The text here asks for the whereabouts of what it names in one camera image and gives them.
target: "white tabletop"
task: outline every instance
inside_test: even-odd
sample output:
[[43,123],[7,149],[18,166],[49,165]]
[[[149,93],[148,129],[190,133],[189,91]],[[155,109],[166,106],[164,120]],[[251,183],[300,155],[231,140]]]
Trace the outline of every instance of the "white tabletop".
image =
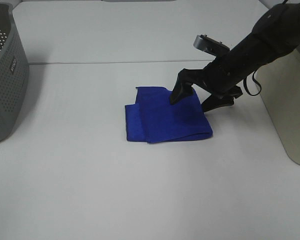
[[31,63],[212,60],[197,35],[230,48],[267,8],[257,0],[22,2],[13,16]]
[[300,166],[259,97],[208,112],[211,139],[126,141],[136,86],[206,63],[31,66],[0,143],[0,240],[300,240]]

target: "folded towel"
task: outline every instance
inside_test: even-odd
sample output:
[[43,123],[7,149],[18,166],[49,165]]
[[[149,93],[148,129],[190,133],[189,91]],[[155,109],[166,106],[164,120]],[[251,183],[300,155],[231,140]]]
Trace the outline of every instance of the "folded towel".
[[171,105],[171,91],[159,86],[137,87],[135,104],[125,106],[126,139],[131,142],[177,142],[213,134],[195,91]]

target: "perforated basket wall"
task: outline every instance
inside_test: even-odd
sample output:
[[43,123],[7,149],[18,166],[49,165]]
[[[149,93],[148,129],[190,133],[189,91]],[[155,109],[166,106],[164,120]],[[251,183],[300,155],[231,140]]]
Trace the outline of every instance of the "perforated basket wall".
[[29,78],[29,64],[13,16],[12,5],[0,3],[0,141],[20,112]]

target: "black cable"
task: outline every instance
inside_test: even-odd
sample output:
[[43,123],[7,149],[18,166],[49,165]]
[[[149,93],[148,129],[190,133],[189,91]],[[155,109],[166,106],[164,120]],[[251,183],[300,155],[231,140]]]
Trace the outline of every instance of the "black cable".
[[243,87],[246,91],[247,94],[249,94],[250,96],[257,96],[261,93],[261,90],[262,90],[262,86],[261,84],[256,80],[255,78],[255,74],[256,74],[257,70],[254,71],[253,75],[252,75],[252,81],[257,84],[260,88],[259,92],[257,94],[251,94],[249,89],[248,89],[248,86],[247,86],[247,78],[243,79]]

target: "white wall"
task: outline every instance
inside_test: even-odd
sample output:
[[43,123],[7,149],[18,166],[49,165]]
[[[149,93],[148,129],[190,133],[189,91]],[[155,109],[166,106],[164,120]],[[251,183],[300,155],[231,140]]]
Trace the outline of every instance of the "white wall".
[[21,2],[22,0],[0,0],[0,3],[11,3],[13,7],[17,6]]
[[[33,1],[91,1],[91,0],[23,0],[23,2]],[[104,1],[104,2],[171,2],[175,0],[92,0],[92,1]]]

